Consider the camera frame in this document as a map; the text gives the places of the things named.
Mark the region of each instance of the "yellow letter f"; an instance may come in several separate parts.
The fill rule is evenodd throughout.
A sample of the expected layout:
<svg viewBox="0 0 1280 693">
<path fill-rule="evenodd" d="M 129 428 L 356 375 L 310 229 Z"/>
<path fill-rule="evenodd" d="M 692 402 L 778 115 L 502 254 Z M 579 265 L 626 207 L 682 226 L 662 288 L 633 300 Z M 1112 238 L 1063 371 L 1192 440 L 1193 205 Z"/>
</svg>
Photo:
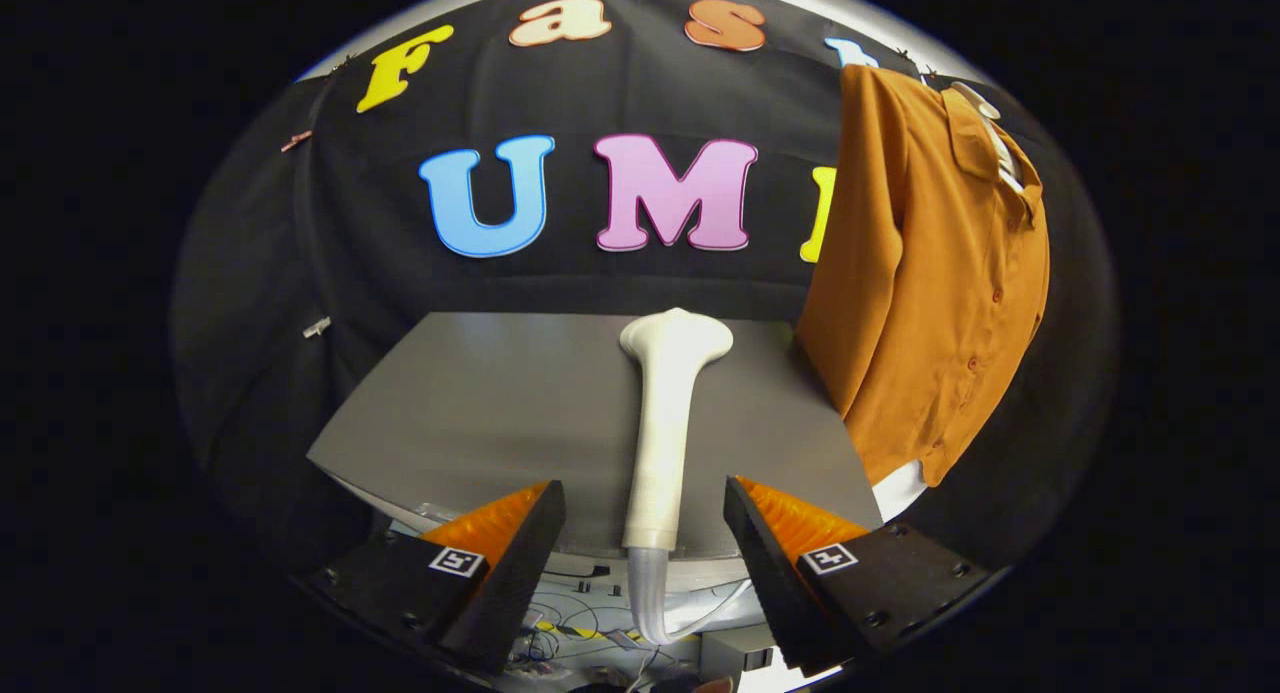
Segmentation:
<svg viewBox="0 0 1280 693">
<path fill-rule="evenodd" d="M 449 40 L 453 35 L 453 26 L 435 28 L 430 33 L 424 33 L 411 41 L 384 51 L 374 59 L 374 76 L 369 81 L 369 92 L 365 100 L 356 104 L 356 113 L 365 113 L 375 105 L 384 104 L 408 90 L 408 82 L 401 81 L 401 70 L 413 74 L 426 63 L 426 55 L 431 51 L 428 44 L 439 44 Z"/>
</svg>

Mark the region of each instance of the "shirt collar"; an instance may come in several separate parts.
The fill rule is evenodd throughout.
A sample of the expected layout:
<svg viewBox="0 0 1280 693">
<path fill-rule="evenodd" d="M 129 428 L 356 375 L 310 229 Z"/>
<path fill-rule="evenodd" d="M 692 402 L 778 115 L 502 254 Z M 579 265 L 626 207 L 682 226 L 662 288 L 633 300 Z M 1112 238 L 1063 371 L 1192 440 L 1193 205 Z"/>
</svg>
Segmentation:
<svg viewBox="0 0 1280 693">
<path fill-rule="evenodd" d="M 951 135 L 951 155 L 955 156 L 960 170 L 977 175 L 983 181 L 1000 181 L 1000 159 L 992 149 L 987 128 L 982 124 L 982 118 L 973 105 L 960 92 L 947 88 L 942 91 L 942 105 L 947 111 L 947 128 Z M 998 126 L 996 135 L 1009 146 L 1010 155 L 1015 156 L 1023 167 L 1023 201 L 1027 202 L 1027 214 L 1034 220 L 1036 209 L 1039 206 L 1043 186 L 1036 167 L 1027 159 L 1023 149 Z"/>
</svg>

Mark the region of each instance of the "blue letter u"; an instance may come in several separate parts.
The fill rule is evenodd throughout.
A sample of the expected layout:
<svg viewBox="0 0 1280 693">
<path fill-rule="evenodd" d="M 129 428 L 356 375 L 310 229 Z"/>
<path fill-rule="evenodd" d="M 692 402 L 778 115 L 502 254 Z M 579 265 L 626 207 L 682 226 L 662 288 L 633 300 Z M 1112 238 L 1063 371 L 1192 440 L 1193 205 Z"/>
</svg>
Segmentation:
<svg viewBox="0 0 1280 693">
<path fill-rule="evenodd" d="M 516 214 L 507 223 L 485 225 L 476 219 L 471 199 L 471 169 L 480 163 L 472 150 L 430 158 L 417 169 L 431 197 L 431 218 L 440 242 L 468 257 L 511 255 L 538 238 L 547 223 L 547 187 L 543 159 L 556 150 L 550 136 L 521 136 L 495 150 L 511 165 L 511 192 Z"/>
</svg>

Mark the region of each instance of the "orange soft gripper pad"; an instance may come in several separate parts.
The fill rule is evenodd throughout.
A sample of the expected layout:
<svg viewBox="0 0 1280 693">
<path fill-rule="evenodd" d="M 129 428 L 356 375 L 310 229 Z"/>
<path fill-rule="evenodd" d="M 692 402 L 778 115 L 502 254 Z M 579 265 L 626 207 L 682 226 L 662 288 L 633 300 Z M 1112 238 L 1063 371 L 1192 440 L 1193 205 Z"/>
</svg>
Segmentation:
<svg viewBox="0 0 1280 693">
<path fill-rule="evenodd" d="M 511 544 L 516 530 L 525 523 L 525 516 L 534 509 L 534 503 L 538 502 L 549 484 L 550 480 L 544 480 L 516 491 L 506 498 L 499 498 L 434 530 L 428 530 L 419 538 L 439 546 L 480 553 L 489 561 L 489 571 L 493 573 L 494 566 L 507 552 L 507 546 Z"/>
<path fill-rule="evenodd" d="M 759 509 L 769 532 L 782 546 L 787 561 L 792 566 L 801 555 L 809 551 L 844 543 L 859 535 L 867 535 L 868 529 L 832 515 L 818 506 L 806 503 L 795 496 L 788 496 L 776 488 L 736 477 L 751 502 Z"/>
</svg>

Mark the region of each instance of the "clothespin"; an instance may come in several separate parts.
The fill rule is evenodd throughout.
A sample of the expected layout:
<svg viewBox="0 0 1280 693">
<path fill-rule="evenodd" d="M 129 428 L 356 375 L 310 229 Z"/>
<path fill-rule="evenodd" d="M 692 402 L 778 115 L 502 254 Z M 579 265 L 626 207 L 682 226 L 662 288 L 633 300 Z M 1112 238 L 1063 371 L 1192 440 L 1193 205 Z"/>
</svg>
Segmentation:
<svg viewBox="0 0 1280 693">
<path fill-rule="evenodd" d="M 324 333 L 325 328 L 329 328 L 329 325 L 332 323 L 333 323 L 333 319 L 330 319 L 328 315 L 325 315 L 320 320 L 316 320 L 315 325 L 311 325 L 306 330 L 303 330 L 302 332 L 302 337 L 303 338 L 314 338 L 316 336 L 320 336 L 321 333 Z"/>
<path fill-rule="evenodd" d="M 297 136 L 291 137 L 288 143 L 284 143 L 283 146 L 280 146 L 280 152 L 288 152 L 289 149 L 292 149 L 293 146 L 301 143 L 302 141 L 306 141 L 310 137 L 311 137 L 311 131 L 303 131 L 303 132 L 298 133 Z"/>
</svg>

